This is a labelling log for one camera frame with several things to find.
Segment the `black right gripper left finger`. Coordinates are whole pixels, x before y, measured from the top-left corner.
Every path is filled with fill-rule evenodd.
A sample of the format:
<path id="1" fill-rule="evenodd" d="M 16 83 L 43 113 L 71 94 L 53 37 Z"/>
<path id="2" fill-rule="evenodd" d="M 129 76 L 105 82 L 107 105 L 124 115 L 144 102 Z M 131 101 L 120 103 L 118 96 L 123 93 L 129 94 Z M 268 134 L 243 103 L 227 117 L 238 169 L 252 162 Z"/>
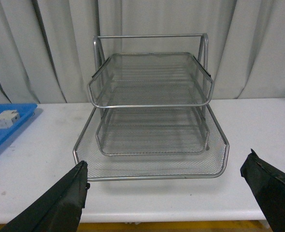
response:
<path id="1" fill-rule="evenodd" d="M 87 162 L 79 162 L 33 204 L 8 222 L 1 231 L 77 231 L 90 188 L 87 173 Z"/>

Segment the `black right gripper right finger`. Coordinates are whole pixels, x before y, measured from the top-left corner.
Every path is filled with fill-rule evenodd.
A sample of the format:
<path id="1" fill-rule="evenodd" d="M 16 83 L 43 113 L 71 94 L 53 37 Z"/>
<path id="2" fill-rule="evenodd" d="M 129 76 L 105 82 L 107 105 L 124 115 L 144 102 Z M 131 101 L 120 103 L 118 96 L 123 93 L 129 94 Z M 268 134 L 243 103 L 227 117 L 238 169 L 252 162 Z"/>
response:
<path id="1" fill-rule="evenodd" d="M 254 150 L 240 168 L 274 232 L 285 232 L 285 173 L 262 160 Z"/>

